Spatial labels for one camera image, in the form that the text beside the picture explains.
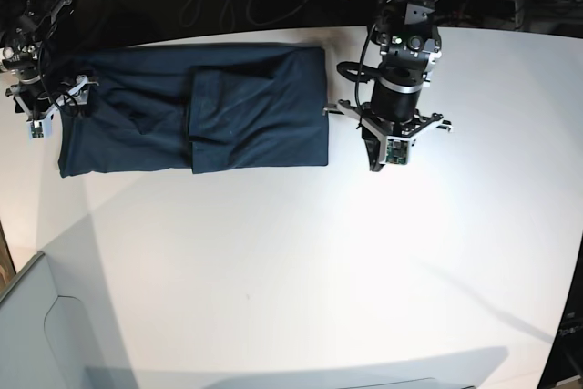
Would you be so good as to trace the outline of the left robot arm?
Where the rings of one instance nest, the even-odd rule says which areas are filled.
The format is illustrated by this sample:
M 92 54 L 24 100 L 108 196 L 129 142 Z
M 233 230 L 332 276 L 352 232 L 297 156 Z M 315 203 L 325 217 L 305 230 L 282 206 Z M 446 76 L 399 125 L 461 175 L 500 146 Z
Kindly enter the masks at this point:
M 453 128 L 442 114 L 424 116 L 418 110 L 421 92 L 430 86 L 442 56 L 442 38 L 435 24 L 438 1 L 379 0 L 358 61 L 343 61 L 336 67 L 356 89 L 373 85 L 367 102 L 355 94 L 353 100 L 339 100 L 326 108 L 357 121 L 372 172 L 408 164 L 421 134 Z

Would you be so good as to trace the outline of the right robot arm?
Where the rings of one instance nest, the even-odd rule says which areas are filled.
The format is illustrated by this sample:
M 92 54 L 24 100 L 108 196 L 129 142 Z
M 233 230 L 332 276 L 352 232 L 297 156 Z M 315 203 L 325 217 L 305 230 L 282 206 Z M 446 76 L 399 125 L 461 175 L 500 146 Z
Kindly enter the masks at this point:
M 15 77 L 5 90 L 15 102 L 15 112 L 26 116 L 31 139 L 52 133 L 56 113 L 79 116 L 97 79 L 84 73 L 65 77 L 55 84 L 48 78 L 54 57 L 50 40 L 59 24 L 72 15 L 77 0 L 27 0 L 24 10 L 1 31 L 1 72 Z

